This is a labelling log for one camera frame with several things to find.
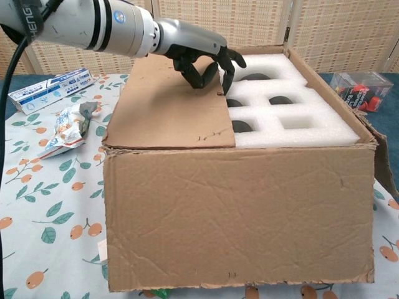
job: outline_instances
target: black round object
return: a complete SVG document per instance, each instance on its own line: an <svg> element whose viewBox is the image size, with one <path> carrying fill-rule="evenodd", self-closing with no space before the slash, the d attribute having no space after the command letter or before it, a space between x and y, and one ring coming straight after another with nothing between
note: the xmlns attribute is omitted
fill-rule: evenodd
<svg viewBox="0 0 399 299"><path fill-rule="evenodd" d="M242 107L243 106L243 104L240 101L237 101L233 98L227 98L226 102L227 102L227 107Z"/></svg>
<svg viewBox="0 0 399 299"><path fill-rule="evenodd" d="M270 77L266 76L265 74L260 74L260 73L254 73L248 76L245 76L241 79L241 81L248 80L248 81L253 81L253 80L270 80Z"/></svg>
<svg viewBox="0 0 399 299"><path fill-rule="evenodd" d="M287 97L285 97L285 96L283 96L283 95L278 95L278 96L276 96L276 97L272 97L272 98L269 100L269 102L270 102L270 104L272 104L272 105L287 105L287 104L292 104L292 101L291 101L289 98L287 98Z"/></svg>
<svg viewBox="0 0 399 299"><path fill-rule="evenodd" d="M231 123L233 124L233 131L235 133L244 133L244 132L252 132L253 131L251 126L248 125L245 121L233 120Z"/></svg>

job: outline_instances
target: robotic arm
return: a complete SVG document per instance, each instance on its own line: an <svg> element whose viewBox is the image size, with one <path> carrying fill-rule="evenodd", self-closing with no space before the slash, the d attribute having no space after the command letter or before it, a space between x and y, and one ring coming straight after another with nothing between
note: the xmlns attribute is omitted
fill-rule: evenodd
<svg viewBox="0 0 399 299"><path fill-rule="evenodd" d="M47 0L0 2L0 24L14 42L24 35L30 42L38 39L129 57L164 55L193 88L210 83L219 65L224 94L233 82L232 60L246 67L219 34L175 19L154 20L147 10L124 0L64 0L45 23L40 13ZM201 75L193 63L202 55L214 62Z"/></svg>

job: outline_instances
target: table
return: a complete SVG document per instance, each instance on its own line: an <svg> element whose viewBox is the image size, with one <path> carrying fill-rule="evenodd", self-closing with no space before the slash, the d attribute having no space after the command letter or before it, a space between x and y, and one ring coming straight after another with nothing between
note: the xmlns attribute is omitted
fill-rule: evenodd
<svg viewBox="0 0 399 299"><path fill-rule="evenodd" d="M101 140L120 86L127 78L128 75L97 76L93 86L76 95L32 115L16 113L7 120L0 193L7 299L145 298L139 292L109 293L107 266L100 263L97 248L97 242L106 238L102 177L105 153ZM98 102L85 144L38 160L38 154L52 137L56 113L85 101ZM399 205L378 182L374 216L374 284L312 285L302 291L305 297L301 285L268 285L259 288L260 297L399 299ZM243 297L244 288L223 288L173 290L170 298Z"/></svg>

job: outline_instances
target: white foam insert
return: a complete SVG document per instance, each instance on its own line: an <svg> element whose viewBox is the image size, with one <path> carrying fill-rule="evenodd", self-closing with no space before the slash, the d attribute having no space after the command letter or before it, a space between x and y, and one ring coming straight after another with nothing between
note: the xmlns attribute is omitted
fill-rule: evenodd
<svg viewBox="0 0 399 299"><path fill-rule="evenodd" d="M245 69L242 69L233 61L235 68L233 82L241 81L245 76L251 74L263 74L271 80L289 80L302 85L307 84L307 80L284 54L244 55L243 57L247 63ZM223 82L223 74L224 71L220 69L221 83Z"/></svg>
<svg viewBox="0 0 399 299"><path fill-rule="evenodd" d="M276 96L293 103L271 105ZM358 135L313 89L286 80L234 82L227 99L243 107L230 107L233 120L254 131L235 133L237 148L275 148L353 145Z"/></svg>

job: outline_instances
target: woven panel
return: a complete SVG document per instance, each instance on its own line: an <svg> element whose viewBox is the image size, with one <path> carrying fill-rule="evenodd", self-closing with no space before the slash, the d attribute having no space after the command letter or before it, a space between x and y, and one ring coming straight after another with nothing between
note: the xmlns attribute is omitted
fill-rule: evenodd
<svg viewBox="0 0 399 299"><path fill-rule="evenodd" d="M129 2L144 7L144 0ZM130 73L133 64L133 59L129 57L97 53L48 42L34 42L32 49L45 74L62 74L81 67L88 68L92 74L125 74Z"/></svg>
<svg viewBox="0 0 399 299"><path fill-rule="evenodd" d="M294 47L318 72L378 70L398 24L398 0L303 0Z"/></svg>
<svg viewBox="0 0 399 299"><path fill-rule="evenodd" d="M283 0L159 0L161 17L224 36L230 46L278 44Z"/></svg>
<svg viewBox="0 0 399 299"><path fill-rule="evenodd" d="M396 61L392 64L390 70L391 73L399 73L399 57Z"/></svg>
<svg viewBox="0 0 399 299"><path fill-rule="evenodd" d="M4 78L16 45L0 29L0 78ZM24 64L19 61L15 74L28 74Z"/></svg>

